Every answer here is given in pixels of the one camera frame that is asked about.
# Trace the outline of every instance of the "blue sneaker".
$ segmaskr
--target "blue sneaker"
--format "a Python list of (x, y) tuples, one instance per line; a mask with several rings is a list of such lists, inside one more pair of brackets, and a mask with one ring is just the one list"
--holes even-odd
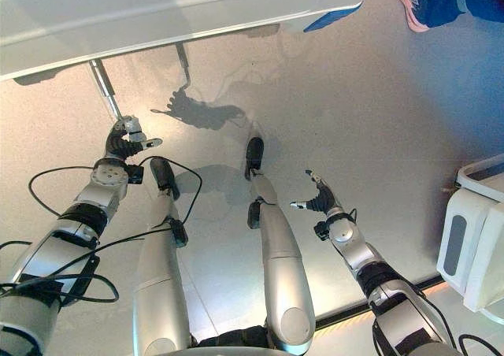
[(406, 11), (409, 29), (426, 32), (429, 28), (449, 23), (462, 12), (457, 0), (400, 0)]

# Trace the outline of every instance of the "floor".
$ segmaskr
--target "floor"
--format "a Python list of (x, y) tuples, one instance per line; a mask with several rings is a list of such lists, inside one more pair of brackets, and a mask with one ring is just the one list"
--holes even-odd
[[(458, 346), (461, 334), (471, 334), (489, 342), (492, 346), (504, 351), (504, 328), (500, 324), (489, 321), (480, 313), (473, 313), (462, 305), (462, 297), (447, 283), (442, 283), (424, 291), (428, 299), (438, 306), (446, 317)], [(372, 344), (371, 312), (363, 313), (315, 333), (313, 343), (307, 356), (330, 355), (376, 355)], [(464, 342), (471, 356), (488, 356), (487, 348), (477, 342)]]
[[(426, 34), (406, 27), (398, 0), (368, 0), (348, 18), (309, 34), (242, 32), (186, 44), (191, 85), (174, 46), (104, 60), (122, 113), (163, 138), (150, 154), (203, 179), (180, 250), (191, 330), (198, 339), (262, 324), (261, 241), (246, 226), (250, 185), (243, 155), (253, 123), (265, 139), (263, 169), (298, 240), (318, 317), (363, 299), (340, 256), (312, 231), (319, 215), (289, 208), (312, 198), (310, 168), (347, 209), (358, 208), (366, 239), (413, 281), (435, 274), (444, 208), (457, 169), (504, 149), (503, 24), (459, 17)], [(1, 241), (36, 241), (54, 217), (29, 196), (37, 172), (92, 165), (113, 123), (87, 65), (21, 86), (0, 83)], [(166, 113), (153, 113), (157, 109)], [(136, 158), (146, 157), (144, 153)], [(195, 192), (176, 169), (180, 213)], [(35, 190), (64, 210), (87, 171), (56, 172)], [(154, 183), (130, 186), (102, 242), (145, 229)], [(132, 353), (131, 289), (140, 242), (102, 254), (99, 272), (119, 289), (114, 305), (62, 310), (47, 354)], [(20, 248), (2, 250), (5, 276)], [(90, 295), (106, 295), (98, 284)]]

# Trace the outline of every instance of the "white machine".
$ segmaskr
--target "white machine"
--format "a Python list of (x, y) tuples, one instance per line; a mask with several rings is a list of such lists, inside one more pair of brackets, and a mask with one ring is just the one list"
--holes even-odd
[(282, 23), (315, 30), (363, 0), (0, 0), (0, 79)]
[(437, 269), (464, 305), (504, 324), (504, 154), (461, 168), (448, 202)]

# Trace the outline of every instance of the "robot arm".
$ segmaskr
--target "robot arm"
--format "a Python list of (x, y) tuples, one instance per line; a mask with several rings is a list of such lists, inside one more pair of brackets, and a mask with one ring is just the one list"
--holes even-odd
[[(129, 141), (122, 139), (127, 133)], [(135, 117), (121, 117), (115, 123), (106, 140), (105, 157), (95, 163), (90, 183), (46, 236), (20, 257), (7, 282), (15, 287), (37, 277), (61, 273), (83, 277), (45, 281), (4, 293), (0, 305), (2, 352), (15, 355), (44, 352), (60, 308), (75, 302), (60, 293), (83, 295), (91, 282), (85, 276), (96, 270), (99, 258), (92, 254), (68, 268), (65, 266), (96, 248), (119, 201), (126, 195), (128, 183), (142, 182), (143, 167), (127, 165), (126, 158), (159, 144), (160, 139), (146, 140)]]
[(365, 241), (355, 218), (345, 212), (327, 183), (312, 171), (306, 173), (317, 184), (319, 195), (308, 202), (293, 202), (291, 206), (325, 213), (326, 221), (319, 222), (315, 232), (322, 240), (331, 241), (361, 286), (376, 317), (372, 330), (382, 353), (459, 355), (449, 345), (443, 323), (421, 298), (423, 293), (394, 271)]

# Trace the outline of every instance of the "black cable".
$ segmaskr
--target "black cable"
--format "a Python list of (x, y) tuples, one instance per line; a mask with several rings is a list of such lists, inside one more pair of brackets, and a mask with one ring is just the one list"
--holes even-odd
[(354, 219), (354, 223), (357, 222), (357, 208), (353, 208), (348, 215)]
[[(73, 280), (73, 279), (100, 280), (110, 288), (114, 297), (113, 297), (113, 299), (97, 299), (95, 297), (86, 297), (83, 295), (73, 295), (70, 293), (64, 293), (64, 292), (60, 292), (60, 291), (38, 289), (36, 287), (36, 285), (41, 284), (41, 283), (46, 283), (47, 281)], [(25, 282), (19, 283), (19, 284), (2, 284), (2, 288), (6, 287), (6, 286), (10, 286), (11, 289), (9, 289), (7, 292), (0, 295), (0, 298), (12, 294), (13, 291), (19, 291), (21, 289), (25, 289), (27, 287), (34, 286), (34, 288), (37, 289), (37, 291), (41, 291), (43, 293), (55, 293), (55, 294), (62, 296), (62, 297), (69, 297), (71, 299), (78, 299), (80, 301), (111, 303), (111, 302), (116, 302), (119, 299), (119, 292), (117, 291), (117, 289), (116, 289), (115, 285), (112, 283), (112, 281), (110, 281), (109, 279), (107, 279), (106, 277), (104, 277), (102, 275), (97, 275), (94, 273), (90, 273), (90, 274), (74, 273), (74, 274), (68, 274), (68, 275), (49, 275), (49, 276), (45, 276), (45, 277), (36, 277), (35, 279), (30, 279), (28, 281), (25, 281)]]
[(30, 244), (32, 244), (32, 242), (27, 242), (25, 240), (10, 240), (9, 242), (4, 242), (4, 243), (0, 244), (0, 250), (3, 247), (10, 246), (11, 244), (25, 244), (25, 245), (29, 246)]
[(180, 163), (177, 163), (176, 161), (172, 161), (171, 159), (168, 159), (168, 158), (165, 158), (165, 157), (160, 157), (158, 155), (153, 155), (151, 157), (147, 157), (145, 159), (143, 159), (140, 163), (139, 163), (139, 166), (141, 166), (143, 163), (145, 163), (146, 161), (148, 161), (149, 159), (152, 159), (152, 158), (163, 158), (165, 159), (166, 161), (170, 162), (170, 163), (173, 163), (174, 165), (178, 165), (179, 167), (182, 167), (183, 169), (186, 169), (187, 171), (189, 171), (190, 173), (192, 173), (193, 175), (195, 175), (198, 179), (199, 179), (199, 186), (198, 186), (198, 190), (196, 191), (195, 193), (195, 196), (194, 198), (192, 199), (192, 202), (191, 204), (189, 205), (189, 209), (187, 210), (187, 213), (186, 213), (186, 217), (183, 219), (182, 221), (182, 224), (185, 224), (187, 219), (189, 218), (189, 215), (191, 214), (191, 211), (192, 211), (192, 208), (193, 206), (195, 205), (195, 202), (196, 202), (196, 199), (198, 198), (199, 196), (199, 192), (200, 190), (202, 189), (202, 185), (203, 185), (203, 179), (202, 177), (196, 172), (196, 171), (193, 171), (192, 169), (190, 169), (189, 167), (186, 167), (185, 165), (181, 165)]
[[(146, 161), (148, 161), (149, 159), (152, 159), (152, 158), (164, 158), (164, 157), (160, 157), (160, 156), (157, 156), (157, 155), (153, 155), (153, 156), (150, 156), (150, 157), (147, 157), (145, 159), (143, 159), (139, 165), (142, 165), (143, 163), (145, 163)], [(203, 184), (203, 179), (202, 177), (195, 171), (193, 171), (192, 169), (189, 169), (188, 167), (186, 167), (185, 165), (181, 165), (180, 163), (177, 163), (176, 161), (172, 161), (168, 158), (164, 158), (166, 161), (170, 162), (170, 163), (173, 163), (174, 165), (178, 165), (179, 167), (183, 168), (183, 169), (186, 169), (187, 171), (191, 172), (192, 174), (194, 174), (196, 177), (198, 177), (199, 179), (199, 185), (198, 185), (198, 190), (196, 191), (195, 193), (195, 196), (194, 198), (192, 199), (192, 202), (191, 204), (189, 205), (189, 209), (187, 210), (187, 213), (186, 213), (186, 216), (185, 218), (183, 219), (182, 221), (182, 224), (185, 224), (185, 222), (187, 221), (187, 219), (189, 218), (189, 215), (191, 214), (191, 211), (192, 211), (192, 208), (196, 202), (196, 199), (198, 198), (199, 196), (199, 193), (202, 189), (202, 184)], [(44, 208), (46, 208), (47, 210), (49, 210), (51, 213), (53, 214), (56, 214), (57, 216), (59, 216), (60, 214), (55, 212), (54, 210), (52, 210), (49, 206), (47, 206), (46, 204), (44, 204), (38, 197), (37, 195), (35, 194), (35, 192), (32, 190), (32, 183), (33, 181), (45, 174), (45, 173), (49, 173), (49, 172), (54, 172), (54, 171), (60, 171), (60, 170), (63, 170), (63, 169), (93, 169), (92, 167), (87, 167), (87, 166), (70, 166), (70, 167), (60, 167), (60, 168), (57, 168), (57, 169), (50, 169), (50, 170), (46, 170), (46, 171), (43, 171), (43, 172), (40, 172), (38, 173), (37, 175), (33, 176), (28, 184), (28, 190), (30, 191), (31, 195), (33, 196), (33, 198), (40, 204), (42, 205)], [(35, 278), (35, 279), (31, 279), (29, 281), (26, 281), (26, 283), (30, 282), (30, 281), (33, 281), (33, 280), (37, 280), (37, 279), (41, 279), (40, 281), (48, 281), (48, 280), (64, 280), (64, 278), (57, 278), (59, 276), (73, 276), (73, 275), (58, 275), (59, 272), (67, 269), (69, 266), (71, 265), (74, 265), (76, 264), (77, 262), (87, 258), (88, 256), (91, 256), (93, 254), (96, 254), (97, 252), (101, 251), (101, 250), (104, 250), (106, 248), (109, 248), (111, 246), (115, 246), (116, 244), (119, 244), (119, 243), (124, 243), (124, 242), (129, 242), (129, 241), (132, 241), (132, 240), (138, 240), (138, 238), (140, 236), (144, 236), (144, 235), (149, 235), (149, 234), (154, 234), (156, 232), (165, 232), (165, 231), (168, 231), (170, 230), (170, 228), (163, 228), (163, 229), (159, 229), (159, 230), (151, 230), (151, 231), (148, 231), (148, 232), (142, 232), (142, 233), (139, 233), (139, 234), (136, 234), (136, 235), (132, 235), (132, 236), (128, 236), (126, 238), (123, 238), (123, 239), (119, 239), (119, 240), (116, 240), (114, 242), (111, 242), (111, 243), (108, 243), (104, 246), (101, 246), (101, 247), (98, 247), (92, 251), (89, 251), (87, 252), (86, 254), (83, 254), (81, 256), (79, 256), (78, 258), (75, 258), (73, 259), (72, 261), (68, 262), (67, 264), (63, 265), (61, 268), (59, 268), (58, 270), (54, 271), (53, 273), (51, 273), (49, 276), (45, 276), (45, 277), (40, 277), (40, 278)], [(83, 278), (90, 278), (90, 276), (96, 276), (95, 278), (99, 279), (99, 280), (102, 280), (103, 282), (105, 282), (109, 287), (110, 289), (112, 290), (112, 292), (114, 293), (114, 299), (95, 299), (95, 298), (88, 298), (88, 297), (83, 297), (83, 296), (75, 296), (75, 295), (70, 295), (68, 293), (61, 293), (61, 295), (63, 296), (66, 296), (66, 297), (71, 297), (71, 298), (75, 298), (75, 299), (81, 299), (81, 300), (84, 300), (84, 301), (91, 301), (91, 302), (115, 302), (119, 299), (119, 294), (117, 292), (117, 289), (115, 288), (115, 286), (112, 284), (112, 282), (110, 282), (109, 280), (107, 280), (104, 276), (100, 276), (100, 275), (76, 275), (76, 276), (82, 276)], [(8, 294), (10, 291), (7, 291), (6, 293), (3, 293), (2, 295), (0, 295), (0, 298), (1, 297), (4, 297), (6, 294)]]
[(451, 346), (456, 350), (457, 349), (457, 345), (455, 344), (455, 339), (454, 339), (453, 334), (451, 333), (450, 326), (448, 325), (447, 319), (444, 317), (443, 313), (438, 308), (438, 306), (436, 306), (432, 302), (430, 302), (425, 295), (421, 295), (421, 297), (424, 299), (424, 301), (426, 301), (426, 303), (428, 303), (430, 306), (432, 306), (432, 308), (441, 317), (441, 320), (443, 321), (444, 327), (446, 328), (446, 330), (448, 332), (448, 336), (450, 337)]
[(57, 169), (48, 169), (46, 171), (42, 171), (37, 173), (35, 176), (33, 176), (30, 179), (30, 182), (28, 183), (28, 190), (30, 191), (31, 196), (46, 210), (50, 211), (52, 214), (54, 214), (57, 217), (60, 217), (60, 213), (58, 213), (56, 210), (52, 210), (49, 206), (47, 206), (40, 198), (35, 194), (35, 192), (32, 189), (33, 182), (35, 179), (37, 179), (41, 175), (45, 175), (46, 173), (49, 172), (55, 172), (55, 171), (61, 171), (64, 169), (93, 169), (93, 167), (88, 167), (86, 165), (70, 165), (68, 167), (58, 167)]
[(375, 333), (372, 333), (372, 344), (375, 346), (375, 351), (378, 356), (382, 356), (380, 349), (378, 348), (378, 342), (376, 341)]
[(465, 345), (464, 345), (464, 339), (474, 340), (475, 342), (478, 342), (479, 344), (482, 344), (486, 348), (488, 348), (490, 350), (490, 352), (492, 354), (494, 354), (495, 356), (502, 356), (502, 354), (497, 350), (497, 348), (492, 346), (485, 339), (481, 339), (479, 336), (475, 336), (475, 335), (462, 334), (458, 337), (458, 344), (460, 344), (460, 349), (462, 350), (462, 353), (464, 354), (464, 356), (468, 356), (467, 350), (465, 349)]
[(123, 238), (123, 239), (119, 239), (119, 240), (115, 240), (115, 241), (113, 241), (111, 243), (107, 243), (105, 246), (101, 246), (101, 247), (95, 248), (94, 250), (89, 251), (86, 254), (83, 254), (83, 255), (79, 256), (78, 258), (73, 259), (72, 261), (69, 261), (68, 263), (66, 263), (65, 265), (63, 265), (61, 268), (59, 268), (58, 270), (56, 270), (53, 273), (51, 273), (51, 275), (59, 273), (59, 272), (65, 270), (65, 269), (67, 269), (68, 267), (70, 267), (70, 266), (78, 263), (79, 261), (87, 258), (88, 256), (96, 254), (97, 252), (100, 252), (101, 250), (104, 250), (104, 249), (109, 248), (111, 246), (115, 246), (116, 244), (124, 243), (124, 242), (129, 242), (131, 240), (137, 239), (139, 236), (154, 234), (156, 232), (167, 232), (168, 230), (171, 230), (171, 228), (162, 228), (160, 230), (150, 230), (149, 232), (141, 232), (141, 233), (136, 234), (136, 235), (131, 235), (129, 237), (126, 237), (126, 238)]

